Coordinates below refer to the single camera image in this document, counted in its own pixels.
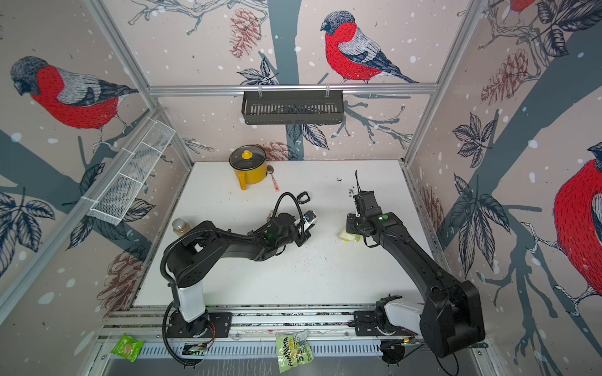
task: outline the green snack bag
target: green snack bag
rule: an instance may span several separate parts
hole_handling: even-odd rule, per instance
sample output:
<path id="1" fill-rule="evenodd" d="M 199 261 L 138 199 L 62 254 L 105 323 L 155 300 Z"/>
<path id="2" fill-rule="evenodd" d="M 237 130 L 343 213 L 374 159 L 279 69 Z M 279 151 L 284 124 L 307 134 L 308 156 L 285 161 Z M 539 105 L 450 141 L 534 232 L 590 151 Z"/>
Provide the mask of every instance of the green snack bag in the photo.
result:
<path id="1" fill-rule="evenodd" d="M 111 354 L 124 357 L 130 362 L 134 362 L 142 350 L 144 341 L 137 341 L 130 336 L 123 335 L 117 345 L 111 350 Z"/>
<path id="2" fill-rule="evenodd" d="M 299 331 L 295 334 L 286 334 L 276 338 L 276 351 L 280 373 L 301 364 L 306 364 L 314 359 L 314 355 L 307 343 L 309 331 Z"/>

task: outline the bullfinch illustration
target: bullfinch illustration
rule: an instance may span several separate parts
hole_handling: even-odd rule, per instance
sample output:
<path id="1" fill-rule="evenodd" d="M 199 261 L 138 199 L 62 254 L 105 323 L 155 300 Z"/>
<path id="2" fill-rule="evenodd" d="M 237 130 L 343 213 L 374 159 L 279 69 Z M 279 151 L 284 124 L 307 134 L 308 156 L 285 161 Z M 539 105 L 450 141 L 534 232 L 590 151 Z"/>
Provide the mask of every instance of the bullfinch illustration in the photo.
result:
<path id="1" fill-rule="evenodd" d="M 417 82 L 403 75 L 376 42 L 359 29 L 348 11 L 338 10 L 326 16 L 320 29 L 326 32 L 326 59 L 330 67 L 343 77 L 368 82 L 377 76 L 394 76 L 406 82 Z"/>
<path id="2" fill-rule="evenodd" d="M 561 286 L 555 286 L 575 305 L 590 296 L 602 294 L 602 143 L 588 149 L 595 159 L 588 161 L 556 194 L 554 225 L 557 241 L 550 242 L 535 235 L 536 241 L 560 250 L 573 267 L 585 278 L 588 287 L 578 297 L 572 297 Z"/>
<path id="3" fill-rule="evenodd" d="M 80 129 L 98 129 L 100 141 L 92 146 L 104 144 L 102 127 L 117 115 L 117 107 L 137 89 L 112 84 L 83 73 L 72 73 L 54 67 L 38 57 L 27 56 L 17 61 L 10 70 L 14 87 L 20 95 L 29 93 L 34 101 L 42 105 L 59 122 Z M 124 124 L 123 132 L 130 124 Z"/>

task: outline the bird beak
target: bird beak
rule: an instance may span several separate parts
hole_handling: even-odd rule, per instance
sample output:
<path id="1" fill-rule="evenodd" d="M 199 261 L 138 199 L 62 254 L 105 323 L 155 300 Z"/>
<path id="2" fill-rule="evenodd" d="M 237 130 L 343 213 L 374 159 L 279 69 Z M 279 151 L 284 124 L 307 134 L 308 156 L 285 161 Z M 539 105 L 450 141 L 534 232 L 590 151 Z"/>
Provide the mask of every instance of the bird beak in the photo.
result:
<path id="1" fill-rule="evenodd" d="M 14 82 L 14 88 L 17 89 L 17 92 L 20 96 L 23 96 L 23 87 L 21 86 L 21 83 L 19 81 Z"/>

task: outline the white mesh shelf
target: white mesh shelf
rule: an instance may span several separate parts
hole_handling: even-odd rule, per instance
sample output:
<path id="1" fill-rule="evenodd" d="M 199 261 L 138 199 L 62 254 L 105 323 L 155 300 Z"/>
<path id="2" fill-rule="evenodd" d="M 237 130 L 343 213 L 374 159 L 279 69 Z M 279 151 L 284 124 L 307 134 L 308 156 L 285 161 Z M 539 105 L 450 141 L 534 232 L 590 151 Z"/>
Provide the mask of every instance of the white mesh shelf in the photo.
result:
<path id="1" fill-rule="evenodd" d="M 175 133 L 164 123 L 155 121 L 88 214 L 113 225 L 119 224 Z"/>

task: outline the jar lid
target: jar lid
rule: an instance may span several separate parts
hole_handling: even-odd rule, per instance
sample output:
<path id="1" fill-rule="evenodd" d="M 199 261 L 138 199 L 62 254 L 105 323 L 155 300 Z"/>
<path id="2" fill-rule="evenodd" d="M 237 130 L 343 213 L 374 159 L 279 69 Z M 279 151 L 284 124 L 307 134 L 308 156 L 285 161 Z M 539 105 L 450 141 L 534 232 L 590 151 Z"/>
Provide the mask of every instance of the jar lid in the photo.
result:
<path id="1" fill-rule="evenodd" d="M 172 227 L 174 230 L 181 230 L 186 226 L 186 222 L 182 218 L 176 218 L 172 222 Z"/>

